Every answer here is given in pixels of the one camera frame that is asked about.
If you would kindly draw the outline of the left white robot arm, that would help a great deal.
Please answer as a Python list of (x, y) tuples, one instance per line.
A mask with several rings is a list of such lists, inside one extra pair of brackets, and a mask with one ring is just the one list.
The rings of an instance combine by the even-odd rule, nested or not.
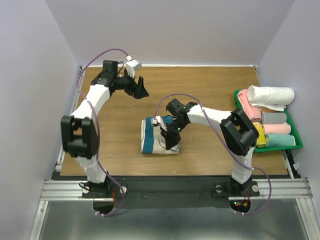
[(85, 193), (106, 197), (111, 193), (111, 179), (99, 161), (100, 130), (98, 113), (117, 90), (135, 99), (149, 96), (143, 77), (135, 81), (135, 73), (142, 64), (127, 56), (123, 75), (119, 75), (117, 61), (105, 60), (102, 71), (91, 81), (89, 91), (78, 108), (60, 121), (62, 147), (84, 169), (87, 182), (80, 184)]

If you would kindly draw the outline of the teal and cream Doraemon towel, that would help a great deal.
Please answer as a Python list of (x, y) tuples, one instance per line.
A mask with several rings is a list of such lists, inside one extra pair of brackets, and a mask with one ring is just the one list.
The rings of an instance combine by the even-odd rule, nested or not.
[(143, 154), (173, 155), (180, 152), (177, 144), (171, 149), (166, 149), (166, 141), (161, 135), (160, 126), (152, 124), (153, 117), (146, 117), (141, 121), (141, 152)]

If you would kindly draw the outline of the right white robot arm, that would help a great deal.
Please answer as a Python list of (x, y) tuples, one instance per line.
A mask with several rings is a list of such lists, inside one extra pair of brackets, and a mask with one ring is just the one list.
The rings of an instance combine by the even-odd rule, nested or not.
[(166, 110), (173, 121), (165, 123), (157, 118), (153, 123), (160, 124), (160, 134), (167, 150), (181, 141), (180, 133), (189, 124), (210, 126), (233, 159), (230, 189), (235, 195), (242, 195), (252, 181), (252, 157), (259, 137), (258, 130), (242, 109), (222, 111), (201, 106), (196, 102), (182, 104), (178, 99), (171, 100)]

